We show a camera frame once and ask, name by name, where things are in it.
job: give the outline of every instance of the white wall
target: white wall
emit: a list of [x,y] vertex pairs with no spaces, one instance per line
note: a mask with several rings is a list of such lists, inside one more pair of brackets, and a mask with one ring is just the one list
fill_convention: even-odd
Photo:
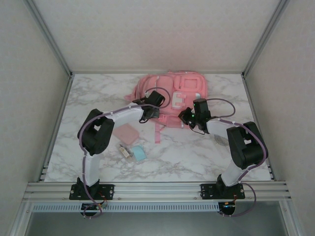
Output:
[[35,0],[75,72],[241,72],[278,2]]
[[272,164],[307,235],[315,235],[314,13],[314,0],[291,0],[248,78]]
[[66,86],[59,66],[21,0],[0,7],[0,235],[15,218],[51,136]]

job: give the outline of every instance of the white panel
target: white panel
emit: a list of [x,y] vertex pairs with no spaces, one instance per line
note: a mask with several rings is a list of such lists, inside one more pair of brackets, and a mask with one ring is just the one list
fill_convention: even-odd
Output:
[[73,71],[241,72],[278,0],[36,0]]
[[66,75],[21,0],[0,7],[0,235],[6,235],[50,139]]
[[315,235],[315,1],[292,0],[248,78],[278,179]]

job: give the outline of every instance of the white marble table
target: white marble table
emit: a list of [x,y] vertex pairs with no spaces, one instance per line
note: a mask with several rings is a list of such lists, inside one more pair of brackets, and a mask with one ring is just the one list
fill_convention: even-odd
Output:
[[[73,182],[82,172],[83,153],[77,132],[88,113],[97,108],[110,111],[127,104],[123,96],[131,93],[140,74],[77,74],[64,111],[45,181]],[[209,98],[225,98],[236,107],[233,119],[253,120],[240,75],[206,74]],[[230,114],[224,102],[209,102],[212,115]],[[200,135],[187,129],[165,128],[161,143],[155,144],[154,123],[131,125],[140,133],[135,145],[142,145],[147,156],[128,163],[118,152],[120,141],[112,136],[100,161],[101,181],[215,181],[228,166],[231,156],[227,140]],[[251,171],[243,180],[270,180],[266,164]]]

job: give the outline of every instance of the pink backpack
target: pink backpack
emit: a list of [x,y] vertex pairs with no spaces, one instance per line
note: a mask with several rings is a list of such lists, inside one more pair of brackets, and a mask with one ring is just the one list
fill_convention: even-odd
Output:
[[[125,96],[125,100],[133,101],[149,96],[153,90],[147,90],[155,87],[162,87],[171,95],[170,104],[166,108],[160,109],[158,118],[158,123],[166,127],[184,128],[184,124],[178,118],[179,113],[187,107],[192,107],[193,100],[206,98],[208,95],[207,81],[203,75],[180,71],[145,76],[140,79],[132,94]],[[164,104],[167,104],[169,100],[167,93],[162,89],[157,89],[157,92],[165,97]]]

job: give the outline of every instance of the gray floor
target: gray floor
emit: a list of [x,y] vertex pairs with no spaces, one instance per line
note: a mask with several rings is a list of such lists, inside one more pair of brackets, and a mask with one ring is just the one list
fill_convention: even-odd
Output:
[[[251,203],[238,203],[237,211]],[[258,203],[236,218],[216,212],[107,213],[83,219],[79,213],[33,213],[28,236],[286,236],[278,203]]]

